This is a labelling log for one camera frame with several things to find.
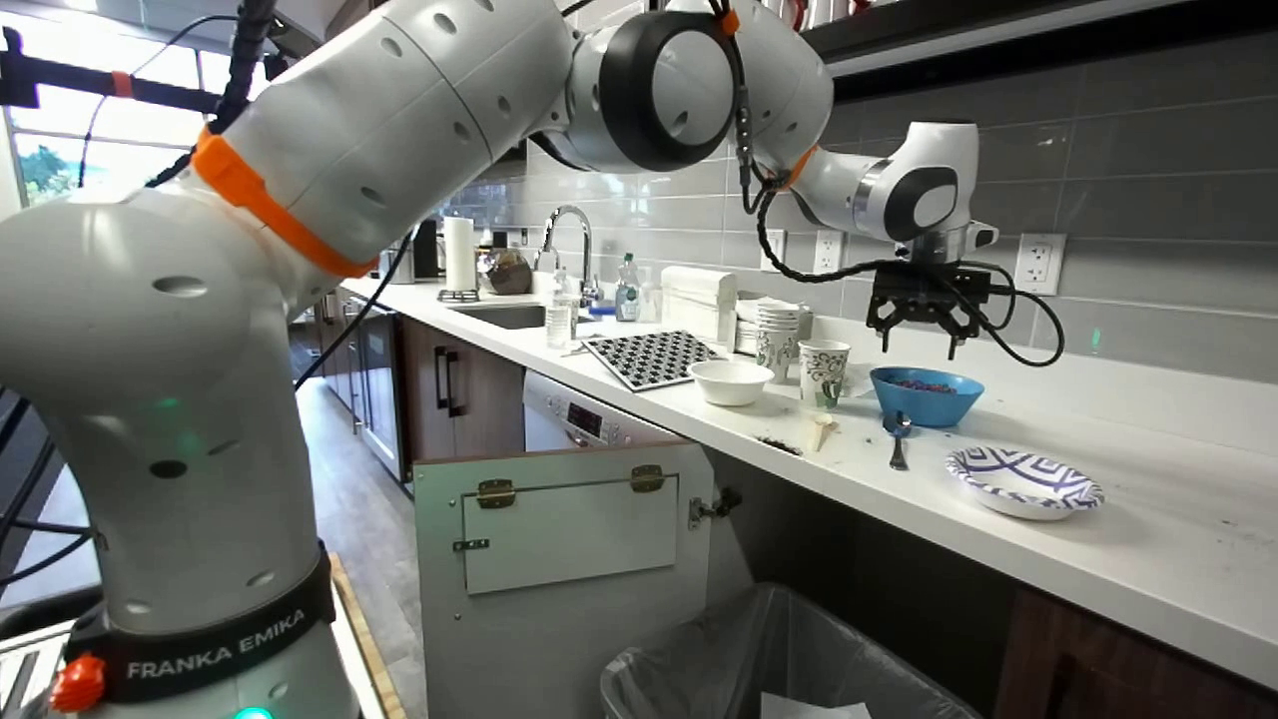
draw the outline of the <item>floor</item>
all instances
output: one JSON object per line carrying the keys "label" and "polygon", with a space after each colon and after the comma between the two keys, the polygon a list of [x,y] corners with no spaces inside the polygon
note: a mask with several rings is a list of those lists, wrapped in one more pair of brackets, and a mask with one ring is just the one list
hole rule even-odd
{"label": "floor", "polygon": [[[300,393],[300,415],[311,446],[320,541],[352,577],[400,704],[411,719],[419,719],[425,715],[425,684],[411,499],[369,458],[369,450],[352,431],[348,410],[324,393],[320,379]],[[57,479],[39,518],[85,523],[85,502],[67,471]],[[58,545],[58,534],[33,534],[18,566],[37,563]],[[0,611],[90,582],[94,561],[90,546],[79,546],[63,563],[6,586],[0,595]]]}

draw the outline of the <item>light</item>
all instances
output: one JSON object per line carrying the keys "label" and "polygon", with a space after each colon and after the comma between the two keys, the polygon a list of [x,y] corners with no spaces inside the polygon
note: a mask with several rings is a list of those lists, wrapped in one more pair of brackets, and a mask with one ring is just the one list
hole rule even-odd
{"label": "light", "polygon": [[230,719],[275,719],[267,708],[239,708]]}

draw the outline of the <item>wall outlet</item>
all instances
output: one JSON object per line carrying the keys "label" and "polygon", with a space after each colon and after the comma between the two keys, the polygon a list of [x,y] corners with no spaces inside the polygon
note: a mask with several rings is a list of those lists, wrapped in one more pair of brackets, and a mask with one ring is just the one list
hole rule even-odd
{"label": "wall outlet", "polygon": [[810,273],[838,273],[841,266],[841,232],[813,232]]}
{"label": "wall outlet", "polygon": [[768,228],[769,257],[787,261],[787,228]]}
{"label": "wall outlet", "polygon": [[1032,294],[1052,294],[1062,286],[1064,237],[1062,232],[1022,232],[1012,253],[1012,286]]}

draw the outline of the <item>faucet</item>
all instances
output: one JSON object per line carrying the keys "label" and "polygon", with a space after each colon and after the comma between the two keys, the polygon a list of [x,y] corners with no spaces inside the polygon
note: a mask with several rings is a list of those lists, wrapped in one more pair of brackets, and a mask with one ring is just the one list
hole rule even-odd
{"label": "faucet", "polygon": [[578,286],[578,298],[592,302],[592,220],[585,220],[581,206],[560,204],[552,210],[537,261],[552,253],[553,228],[560,228],[563,216],[573,216],[581,224],[581,286]]}

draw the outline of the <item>cabinet handle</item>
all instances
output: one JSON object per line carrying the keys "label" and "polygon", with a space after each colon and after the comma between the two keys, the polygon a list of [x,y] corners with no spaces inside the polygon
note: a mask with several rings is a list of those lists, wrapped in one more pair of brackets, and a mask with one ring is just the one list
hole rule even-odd
{"label": "cabinet handle", "polygon": [[465,406],[452,397],[453,393],[453,365],[457,365],[457,355],[447,350],[447,371],[444,371],[444,379],[447,379],[447,415],[465,415]]}
{"label": "cabinet handle", "polygon": [[447,350],[433,346],[433,406],[447,410],[452,398],[447,398]]}

